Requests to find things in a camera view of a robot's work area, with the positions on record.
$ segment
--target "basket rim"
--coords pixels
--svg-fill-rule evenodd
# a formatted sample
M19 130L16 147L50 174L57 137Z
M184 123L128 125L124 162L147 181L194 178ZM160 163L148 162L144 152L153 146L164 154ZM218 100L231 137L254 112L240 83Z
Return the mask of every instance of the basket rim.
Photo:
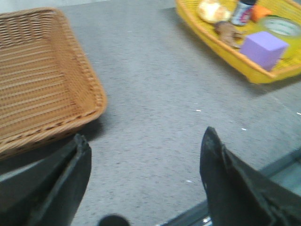
M95 71L93 70L89 59L85 55L82 46L76 39L74 32L71 29L69 20L61 10L51 7L25 9L16 12L0 14L0 19L11 18L16 16L25 16L43 11L57 13L57 16L60 20L60 24L62 25L64 36L66 37L70 48L72 49L73 54L75 55L76 60L79 61L79 57L81 58L81 70L83 70L83 66L85 66L86 72L83 73L83 76L88 78L87 81L89 82L89 85L92 88L91 92L93 92L93 95L95 97L95 108L91 111L79 113L75 116L61 120L60 122L53 122L39 128L30 129L10 137L0 139L0 154L5 153L6 151L9 151L11 149L20 148L25 145L53 137L58 133L66 132L74 128L80 128L81 126L89 123L90 121L97 119L107 107L107 96L105 94L104 88L100 83Z
M194 21L194 16L189 12L189 10L184 6L184 1L183 0L175 0L176 4L178 6L180 6L181 11L183 11L183 13L185 14L186 17L188 17L188 19L190 21ZM293 5L294 7L297 7L299 10L301 10L301 5L299 5L297 2L294 2L293 0L283 0L286 1L287 3ZM251 61L249 58L247 58L245 55L235 51L233 48L231 48L230 46L228 46L227 44L223 43L222 41L220 41L219 39L217 39L216 37L214 37L212 34L210 34L204 27L195 24L193 22L193 26L198 29L200 32L202 32L207 38L210 39L210 41L214 42L215 44L219 45L220 47L222 47L224 50L228 51L229 53L235 55L237 58L239 58L240 60L242 60L244 63L246 63L247 65L249 65L251 68L259 71L260 73L268 76L270 79L275 79L278 75L282 74L282 73L287 73L290 71L293 71L295 69L301 68L301 63L298 65L293 65L293 66L288 66L282 69L278 69L272 72L266 71L265 69L263 69L262 67L260 67L258 64L256 64L255 62Z

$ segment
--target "orange object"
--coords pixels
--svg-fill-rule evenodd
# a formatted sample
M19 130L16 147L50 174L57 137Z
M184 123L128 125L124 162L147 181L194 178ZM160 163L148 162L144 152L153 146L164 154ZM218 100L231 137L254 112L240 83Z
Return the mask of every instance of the orange object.
M252 15L251 15L251 20L254 22L259 21L261 18L271 15L272 11L269 10L268 8L265 8L260 5L254 5L253 10L252 10Z

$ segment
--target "brown toy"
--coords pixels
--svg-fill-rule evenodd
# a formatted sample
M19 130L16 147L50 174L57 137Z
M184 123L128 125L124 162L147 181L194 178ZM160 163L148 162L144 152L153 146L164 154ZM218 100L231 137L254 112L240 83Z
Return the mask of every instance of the brown toy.
M214 30L219 34L220 40L233 48L240 48L235 38L243 38L243 32L236 30L235 26L227 21L214 24Z

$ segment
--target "bottle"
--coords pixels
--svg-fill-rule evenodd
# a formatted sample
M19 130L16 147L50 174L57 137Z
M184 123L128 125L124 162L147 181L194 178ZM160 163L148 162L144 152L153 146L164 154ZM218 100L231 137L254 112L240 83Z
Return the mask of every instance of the bottle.
M231 23L237 26L245 25L252 13L253 5L255 5L256 0L240 0L237 2L236 9L233 13Z

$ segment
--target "tape roll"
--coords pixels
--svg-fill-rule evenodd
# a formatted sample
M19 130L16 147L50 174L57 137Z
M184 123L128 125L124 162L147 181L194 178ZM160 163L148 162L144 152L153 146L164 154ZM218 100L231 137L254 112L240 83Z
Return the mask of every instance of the tape roll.
M255 32L266 31L289 44L282 58L292 57L301 48L301 26L289 19L267 16L256 24Z

